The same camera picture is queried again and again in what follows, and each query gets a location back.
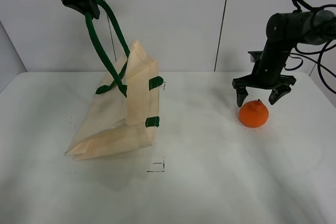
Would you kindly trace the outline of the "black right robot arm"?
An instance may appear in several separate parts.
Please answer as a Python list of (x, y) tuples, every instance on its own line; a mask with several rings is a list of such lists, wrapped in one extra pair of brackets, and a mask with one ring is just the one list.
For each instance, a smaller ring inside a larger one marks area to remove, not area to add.
[(335, 13), (330, 9), (333, 5), (312, 7), (304, 0), (292, 0), (292, 3), (296, 7), (293, 12), (276, 13), (270, 17), (264, 49), (249, 52), (254, 63), (251, 74), (233, 80), (238, 106), (242, 106), (248, 96), (248, 87), (271, 90), (270, 104), (275, 104), (290, 93), (296, 79), (281, 72), (298, 44), (322, 45), (323, 48), (317, 52), (320, 57), (332, 48), (330, 43), (335, 40)]

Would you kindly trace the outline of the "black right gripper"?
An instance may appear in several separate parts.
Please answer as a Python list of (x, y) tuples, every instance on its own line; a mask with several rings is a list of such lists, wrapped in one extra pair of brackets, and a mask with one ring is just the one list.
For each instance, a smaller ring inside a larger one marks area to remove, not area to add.
[(237, 106), (241, 107), (248, 96), (245, 87), (270, 90), (269, 103), (275, 104), (284, 95), (291, 92), (289, 85), (296, 83), (294, 76), (281, 74), (289, 52), (249, 51), (254, 63), (251, 74), (233, 79), (232, 85), (236, 90)]

